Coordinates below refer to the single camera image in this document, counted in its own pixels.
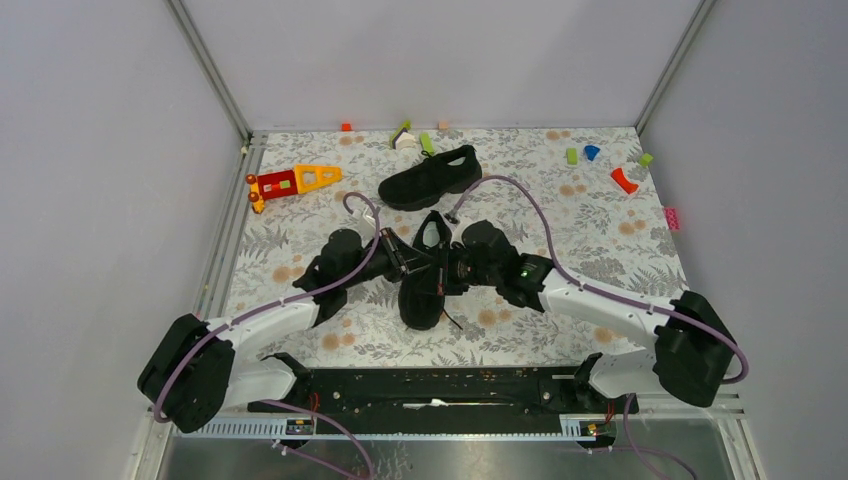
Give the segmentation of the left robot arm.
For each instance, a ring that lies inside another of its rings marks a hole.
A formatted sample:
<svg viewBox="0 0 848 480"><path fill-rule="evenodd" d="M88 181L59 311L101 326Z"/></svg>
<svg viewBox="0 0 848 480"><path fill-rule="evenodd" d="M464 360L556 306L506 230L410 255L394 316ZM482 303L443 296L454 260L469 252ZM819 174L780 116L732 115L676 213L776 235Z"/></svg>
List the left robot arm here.
<svg viewBox="0 0 848 480"><path fill-rule="evenodd" d="M296 375L293 360L262 348L331 319L353 286L424 275L451 240L451 230L434 220L425 221L411 243L390 228L368 243L354 230L339 229L282 299L235 317L202 321L188 313L174 320L137 387L158 422L184 433L199 430L223 409L252 402L275 400L285 410L299 410L309 401L308 381Z"/></svg>

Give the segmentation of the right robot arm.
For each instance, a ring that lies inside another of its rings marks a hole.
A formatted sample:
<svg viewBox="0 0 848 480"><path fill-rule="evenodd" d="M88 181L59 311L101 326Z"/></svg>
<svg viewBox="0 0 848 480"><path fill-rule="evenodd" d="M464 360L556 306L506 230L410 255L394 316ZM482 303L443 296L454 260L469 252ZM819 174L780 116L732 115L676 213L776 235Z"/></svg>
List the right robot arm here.
<svg viewBox="0 0 848 480"><path fill-rule="evenodd" d="M637 345L626 354L592 354L580 365L573 396L583 410L597 412L614 398L656 392L707 408L727 381L738 346L701 294L650 297L584 280L551 258L519 253L488 221L460 228L439 247L441 294L492 287L513 306L572 316Z"/></svg>

